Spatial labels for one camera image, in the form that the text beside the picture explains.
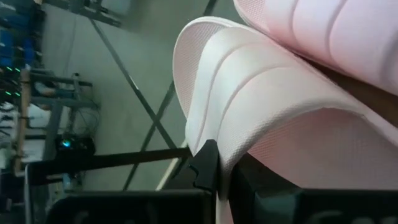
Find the gray floor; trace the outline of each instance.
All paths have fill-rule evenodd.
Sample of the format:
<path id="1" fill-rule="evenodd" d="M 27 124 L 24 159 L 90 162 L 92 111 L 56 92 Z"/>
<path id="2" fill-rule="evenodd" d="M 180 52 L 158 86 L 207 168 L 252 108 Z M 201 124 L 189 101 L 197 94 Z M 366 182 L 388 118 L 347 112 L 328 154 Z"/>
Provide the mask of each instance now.
<path id="1" fill-rule="evenodd" d="M 108 6 L 125 9 L 123 1 L 127 0 L 108 1 Z M 134 0 L 124 10 L 122 29 L 96 22 L 154 113 L 160 110 L 172 82 L 172 52 L 178 33 L 190 20 L 201 16 L 206 4 L 207 1 L 199 0 Z M 139 151 L 153 121 L 97 30 L 85 17 L 44 7 L 45 66 L 59 76 L 78 72 L 82 80 L 94 84 L 92 97 L 101 105 L 101 119 L 95 132 L 98 154 Z M 241 21 L 232 0 L 220 0 L 213 15 Z M 161 123 L 173 143 L 181 145 L 185 118 L 176 96 Z M 168 144 L 155 129 L 147 149 L 166 148 Z M 141 164 L 128 189 L 155 189 L 169 164 L 170 161 Z M 131 166 L 124 166 L 91 171 L 86 175 L 85 189 L 121 190 L 130 170 Z"/>

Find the textured fabric surface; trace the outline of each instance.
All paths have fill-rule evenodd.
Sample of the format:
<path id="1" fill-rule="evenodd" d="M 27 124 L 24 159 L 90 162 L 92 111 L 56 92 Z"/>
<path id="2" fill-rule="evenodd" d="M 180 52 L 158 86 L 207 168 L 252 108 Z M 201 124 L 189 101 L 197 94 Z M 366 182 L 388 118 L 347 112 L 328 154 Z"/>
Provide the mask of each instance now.
<path id="1" fill-rule="evenodd" d="M 234 0 L 282 45 L 398 95 L 398 1 Z"/>
<path id="2" fill-rule="evenodd" d="M 201 23 L 218 31 L 191 35 Z M 175 46 L 186 62 L 198 60 L 174 71 L 176 89 L 185 90 L 178 98 L 190 107 L 186 138 L 194 155 L 217 140 L 221 211 L 229 175 L 246 152 L 302 187 L 398 189 L 398 130 L 306 62 L 215 17 L 191 22 L 179 40 L 185 38 L 201 43 L 200 53 Z M 185 66 L 174 59 L 175 68 Z"/>

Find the concrete floor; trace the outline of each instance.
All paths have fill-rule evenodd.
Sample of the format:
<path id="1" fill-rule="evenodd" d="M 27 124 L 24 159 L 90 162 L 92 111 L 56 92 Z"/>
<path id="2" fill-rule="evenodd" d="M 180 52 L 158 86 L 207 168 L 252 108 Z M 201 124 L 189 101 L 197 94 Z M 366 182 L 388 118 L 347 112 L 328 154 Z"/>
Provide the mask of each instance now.
<path id="1" fill-rule="evenodd" d="M 107 5 L 111 9 L 125 9 L 124 1 L 127 0 L 112 0 Z M 155 113 L 172 82 L 172 52 L 178 33 L 189 21 L 201 16 L 206 4 L 207 1 L 133 0 L 129 9 L 124 10 L 122 29 L 96 22 Z M 139 151 L 153 121 L 92 23 L 56 7 L 44 8 L 47 11 L 42 47 L 45 66 L 59 76 L 78 72 L 82 80 L 94 84 L 91 95 L 101 105 L 95 132 L 98 154 Z M 241 22 L 232 0 L 220 0 L 213 15 Z M 185 118 L 176 96 L 161 123 L 174 144 L 181 145 Z M 156 129 L 147 149 L 167 148 Z M 128 189 L 155 189 L 169 164 L 170 161 L 141 164 Z M 131 167 L 88 172 L 85 189 L 122 190 Z"/>

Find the blue light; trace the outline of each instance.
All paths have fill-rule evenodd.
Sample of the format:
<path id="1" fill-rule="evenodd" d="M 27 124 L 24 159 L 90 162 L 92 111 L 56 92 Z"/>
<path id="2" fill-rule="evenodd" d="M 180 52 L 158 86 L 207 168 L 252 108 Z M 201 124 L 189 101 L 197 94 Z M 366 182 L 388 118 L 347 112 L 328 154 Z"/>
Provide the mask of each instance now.
<path id="1" fill-rule="evenodd" d="M 70 141 L 68 141 L 68 140 L 63 140 L 63 141 L 62 141 L 62 145 L 65 146 L 65 147 L 70 147 Z"/>

